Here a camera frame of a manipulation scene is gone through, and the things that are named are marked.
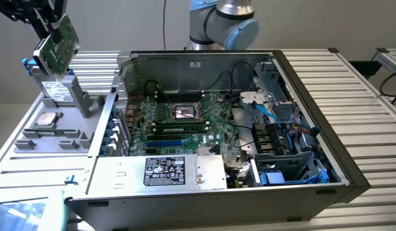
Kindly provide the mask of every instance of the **motherboard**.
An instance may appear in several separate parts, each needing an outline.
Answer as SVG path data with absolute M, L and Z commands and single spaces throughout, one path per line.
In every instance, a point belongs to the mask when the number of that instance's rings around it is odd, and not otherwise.
M 230 167 L 242 167 L 241 149 L 233 147 L 239 142 L 233 117 L 227 116 L 230 110 L 221 93 L 132 96 L 126 118 L 130 156 L 213 152 L 222 155 Z

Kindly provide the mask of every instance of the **green circuit board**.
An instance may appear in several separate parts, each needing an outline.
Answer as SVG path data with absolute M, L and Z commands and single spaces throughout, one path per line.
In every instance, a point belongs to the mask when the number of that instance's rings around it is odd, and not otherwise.
M 218 144 L 225 163 L 230 167 L 241 167 L 242 162 L 237 161 L 241 150 L 231 147 L 226 139 L 235 134 L 235 127 L 229 125 L 219 116 L 223 107 L 223 103 L 217 101 L 219 97 L 223 97 L 223 95 L 211 93 L 198 103 L 156 103 L 152 97 L 143 97 L 135 103 L 132 102 L 128 106 L 132 109 L 132 111 L 128 111 L 132 117 L 128 123 L 131 133 L 130 156 L 197 154 L 199 148 L 213 147 Z M 182 109 L 191 110 L 191 108 L 195 109 L 198 118 L 174 113 L 178 109 L 181 112 Z M 230 105 L 227 103 L 223 112 L 229 111 Z M 154 122 L 161 125 L 165 124 L 165 126 L 155 127 Z M 147 147 L 147 142 L 151 141 L 148 136 L 167 131 L 182 136 L 182 146 Z M 231 143 L 238 145 L 238 140 L 233 138 Z

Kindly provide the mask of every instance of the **warning label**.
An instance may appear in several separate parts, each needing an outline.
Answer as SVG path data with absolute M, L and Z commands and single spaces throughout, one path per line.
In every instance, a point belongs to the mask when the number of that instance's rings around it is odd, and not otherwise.
M 185 158 L 147 158 L 144 185 L 162 186 L 179 184 L 185 184 Z
M 62 82 L 41 82 L 49 97 L 56 102 L 72 102 L 67 87 Z

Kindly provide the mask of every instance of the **white wall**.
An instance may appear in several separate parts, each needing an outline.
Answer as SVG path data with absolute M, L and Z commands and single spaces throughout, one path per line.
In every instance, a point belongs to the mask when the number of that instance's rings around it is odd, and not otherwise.
M 253 1 L 261 31 L 251 48 L 336 47 L 352 60 L 396 47 L 396 0 Z M 68 1 L 82 50 L 162 49 L 162 7 L 163 0 Z M 187 35 L 189 1 L 167 0 L 167 49 L 182 49 Z M 36 44 L 33 30 L 0 14 L 0 103 L 31 103 L 37 95 L 20 63 Z

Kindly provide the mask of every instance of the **power supply label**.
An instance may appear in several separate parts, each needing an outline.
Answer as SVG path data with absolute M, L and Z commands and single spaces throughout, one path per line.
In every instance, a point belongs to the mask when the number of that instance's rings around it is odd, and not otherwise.
M 185 184 L 185 157 L 146 159 L 146 186 Z

